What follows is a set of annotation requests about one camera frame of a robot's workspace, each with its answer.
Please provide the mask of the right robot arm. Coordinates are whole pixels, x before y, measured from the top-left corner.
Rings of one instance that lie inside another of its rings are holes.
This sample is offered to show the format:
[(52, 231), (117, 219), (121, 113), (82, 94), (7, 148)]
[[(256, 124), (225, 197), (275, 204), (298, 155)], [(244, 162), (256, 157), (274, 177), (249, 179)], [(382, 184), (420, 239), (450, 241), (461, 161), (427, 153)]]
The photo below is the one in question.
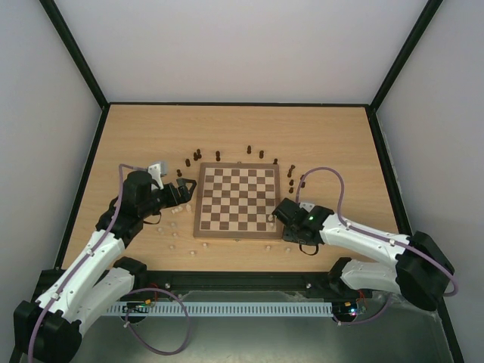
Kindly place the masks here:
[(330, 288), (338, 296), (353, 290), (380, 290), (399, 294), (419, 309), (435, 311), (454, 281), (453, 265), (431, 236), (421, 231), (392, 234), (345, 219), (339, 210), (287, 198), (271, 215), (284, 226), (286, 241), (342, 247), (370, 259), (343, 259), (335, 265)]

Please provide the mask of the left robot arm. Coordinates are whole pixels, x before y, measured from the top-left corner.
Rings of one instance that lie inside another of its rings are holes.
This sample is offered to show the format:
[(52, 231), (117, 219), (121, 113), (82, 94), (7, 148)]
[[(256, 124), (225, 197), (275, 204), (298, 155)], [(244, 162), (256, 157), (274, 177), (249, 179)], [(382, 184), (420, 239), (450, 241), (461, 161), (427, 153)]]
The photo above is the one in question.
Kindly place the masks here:
[(163, 184), (158, 165), (130, 167), (117, 196), (66, 271), (32, 302), (14, 310), (16, 347), (28, 361), (69, 362), (92, 325), (120, 298), (149, 291), (147, 266), (124, 257), (147, 218), (188, 203), (195, 180)]

